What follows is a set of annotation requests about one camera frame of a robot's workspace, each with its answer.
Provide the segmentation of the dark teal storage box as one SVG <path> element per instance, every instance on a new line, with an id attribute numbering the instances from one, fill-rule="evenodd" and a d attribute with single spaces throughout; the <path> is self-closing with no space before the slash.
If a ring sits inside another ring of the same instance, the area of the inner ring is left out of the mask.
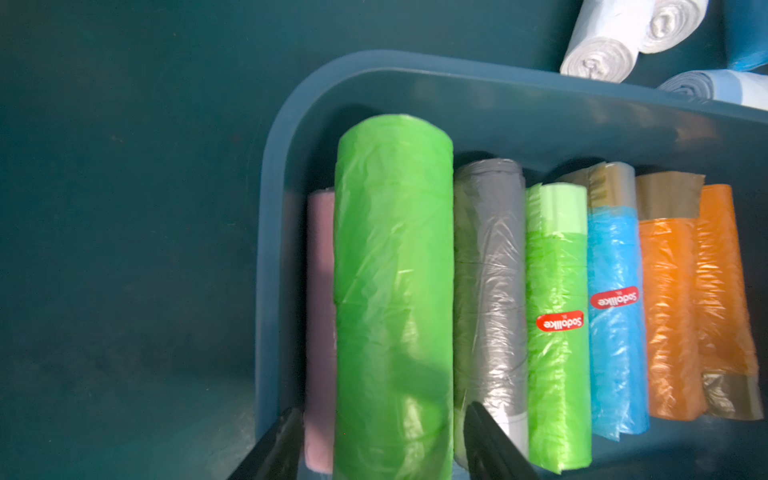
<path id="1" fill-rule="evenodd" d="M 733 190 L 753 338 L 767 357 L 767 115 L 625 84 L 390 50 L 340 57 L 280 109 L 261 167 L 255 282 L 255 432 L 304 392 L 306 200 L 332 184 L 337 144 L 360 121 L 409 114 L 445 131 L 459 164 L 519 162 L 528 180 L 576 159 L 703 174 Z"/>

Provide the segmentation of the green trash bag roll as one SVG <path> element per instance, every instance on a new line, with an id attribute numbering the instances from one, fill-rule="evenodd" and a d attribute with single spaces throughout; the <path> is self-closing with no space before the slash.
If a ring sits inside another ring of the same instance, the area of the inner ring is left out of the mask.
<path id="1" fill-rule="evenodd" d="M 529 459 L 560 474 L 592 461 L 587 190 L 526 192 Z"/>
<path id="2" fill-rule="evenodd" d="M 427 121 L 348 130 L 335 168 L 337 479 L 453 463 L 453 144 Z"/>

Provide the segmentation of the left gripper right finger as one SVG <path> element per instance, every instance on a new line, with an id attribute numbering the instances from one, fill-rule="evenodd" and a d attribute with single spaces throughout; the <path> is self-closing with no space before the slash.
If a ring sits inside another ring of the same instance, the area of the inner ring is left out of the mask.
<path id="1" fill-rule="evenodd" d="M 471 480 L 538 480 L 523 454 L 479 402 L 466 409 L 463 439 Z"/>

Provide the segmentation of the pink trash bag roll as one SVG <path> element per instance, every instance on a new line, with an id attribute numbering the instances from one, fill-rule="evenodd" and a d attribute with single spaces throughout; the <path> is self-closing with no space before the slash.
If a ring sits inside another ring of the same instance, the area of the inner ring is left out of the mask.
<path id="1" fill-rule="evenodd" d="M 333 473 L 337 392 L 334 202 L 335 192 L 326 189 L 307 204 L 304 459 L 325 475 Z"/>

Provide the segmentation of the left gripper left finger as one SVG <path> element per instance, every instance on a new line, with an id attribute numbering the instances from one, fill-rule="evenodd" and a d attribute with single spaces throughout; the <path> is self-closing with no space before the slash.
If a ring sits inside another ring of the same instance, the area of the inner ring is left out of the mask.
<path id="1" fill-rule="evenodd" d="M 228 480 L 296 480 L 303 446 L 303 412 L 286 409 Z"/>

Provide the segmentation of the grey trash bag roll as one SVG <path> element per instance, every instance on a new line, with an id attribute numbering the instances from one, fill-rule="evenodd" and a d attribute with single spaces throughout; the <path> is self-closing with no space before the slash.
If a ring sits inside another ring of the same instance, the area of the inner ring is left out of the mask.
<path id="1" fill-rule="evenodd" d="M 526 454 L 528 347 L 525 181 L 509 159 L 469 163 L 454 177 L 454 455 L 467 467 L 467 407 L 482 404 Z"/>

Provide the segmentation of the orange trash bag roll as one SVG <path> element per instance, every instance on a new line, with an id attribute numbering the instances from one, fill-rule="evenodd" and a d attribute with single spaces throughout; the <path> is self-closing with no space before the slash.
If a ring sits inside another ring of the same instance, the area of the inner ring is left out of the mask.
<path id="1" fill-rule="evenodd" d="M 667 171 L 635 179 L 642 251 L 651 415 L 692 421 L 707 409 L 694 319 L 696 222 L 705 177 Z"/>
<path id="2" fill-rule="evenodd" d="M 764 418 L 732 189 L 706 185 L 697 222 L 695 320 L 707 413 Z"/>

